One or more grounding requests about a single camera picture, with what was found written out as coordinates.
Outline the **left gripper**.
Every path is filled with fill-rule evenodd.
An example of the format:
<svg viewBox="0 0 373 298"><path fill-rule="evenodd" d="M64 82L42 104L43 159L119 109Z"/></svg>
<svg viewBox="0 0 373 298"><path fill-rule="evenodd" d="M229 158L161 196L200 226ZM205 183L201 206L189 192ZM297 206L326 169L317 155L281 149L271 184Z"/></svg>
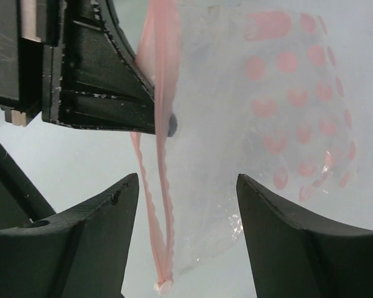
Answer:
<svg viewBox="0 0 373 298"><path fill-rule="evenodd" d="M154 88L114 1L0 1L0 110L15 126L153 134Z"/></svg>

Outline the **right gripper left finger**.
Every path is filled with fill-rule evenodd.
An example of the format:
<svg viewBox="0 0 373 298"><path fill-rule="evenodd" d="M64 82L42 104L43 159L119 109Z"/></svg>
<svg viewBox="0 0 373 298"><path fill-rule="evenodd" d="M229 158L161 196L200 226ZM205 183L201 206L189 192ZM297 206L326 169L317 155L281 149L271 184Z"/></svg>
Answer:
<svg viewBox="0 0 373 298"><path fill-rule="evenodd" d="M132 173L61 213L0 230L0 297L121 297L138 197Z"/></svg>

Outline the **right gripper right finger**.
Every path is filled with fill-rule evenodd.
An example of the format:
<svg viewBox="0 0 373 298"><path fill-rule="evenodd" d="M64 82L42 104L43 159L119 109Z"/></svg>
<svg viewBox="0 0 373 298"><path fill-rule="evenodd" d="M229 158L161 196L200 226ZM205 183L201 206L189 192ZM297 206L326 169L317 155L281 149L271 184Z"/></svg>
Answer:
<svg viewBox="0 0 373 298"><path fill-rule="evenodd" d="M245 174L236 191L258 297L373 297L373 230L318 215Z"/></svg>

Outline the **clear pink-dotted zip bag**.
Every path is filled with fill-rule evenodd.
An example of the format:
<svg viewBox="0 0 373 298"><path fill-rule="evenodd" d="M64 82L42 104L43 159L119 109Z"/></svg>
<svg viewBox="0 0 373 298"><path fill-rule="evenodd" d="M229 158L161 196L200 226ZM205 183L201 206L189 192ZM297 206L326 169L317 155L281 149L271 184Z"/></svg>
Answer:
<svg viewBox="0 0 373 298"><path fill-rule="evenodd" d="M132 141L160 296L238 241L239 174L293 202L355 175L351 115L322 17L252 1L151 1L136 63L154 85L154 133Z"/></svg>

